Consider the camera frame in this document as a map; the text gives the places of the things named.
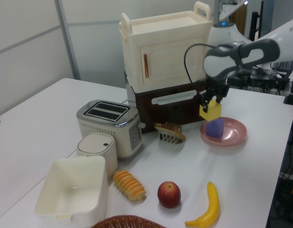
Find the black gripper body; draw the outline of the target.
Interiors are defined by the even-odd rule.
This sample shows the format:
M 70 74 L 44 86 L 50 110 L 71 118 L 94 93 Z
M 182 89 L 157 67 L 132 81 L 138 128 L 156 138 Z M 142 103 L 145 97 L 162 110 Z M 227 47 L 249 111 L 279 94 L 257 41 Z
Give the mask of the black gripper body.
M 230 89 L 230 84 L 225 80 L 215 81 L 213 79 L 205 80 L 205 90 L 199 92 L 199 95 L 203 98 L 224 98 L 227 96 Z

